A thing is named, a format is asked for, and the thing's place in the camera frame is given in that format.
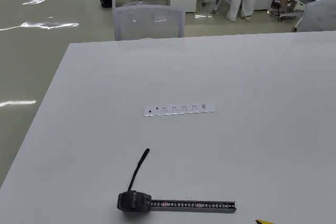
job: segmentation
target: white table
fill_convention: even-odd
[[[336,32],[71,44],[0,190],[3,224],[333,223]],[[215,113],[144,118],[175,102]],[[236,200],[235,214],[116,208]]]

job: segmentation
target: mesh chair back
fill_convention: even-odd
[[[304,11],[300,31],[336,30],[336,0],[311,2]]]
[[[133,5],[113,11],[115,40],[184,37],[184,11],[165,5]]]

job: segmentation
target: yellow object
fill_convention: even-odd
[[[265,221],[265,220],[256,220],[258,224],[274,224],[273,222]]]

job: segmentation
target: table surface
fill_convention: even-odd
[[[0,223],[332,223],[336,32],[71,44],[0,190]],[[145,118],[147,105],[215,113]],[[117,209],[236,200],[235,214]]]

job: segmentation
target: measuring tape blade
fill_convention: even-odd
[[[235,212],[234,201],[152,199],[151,211]]]

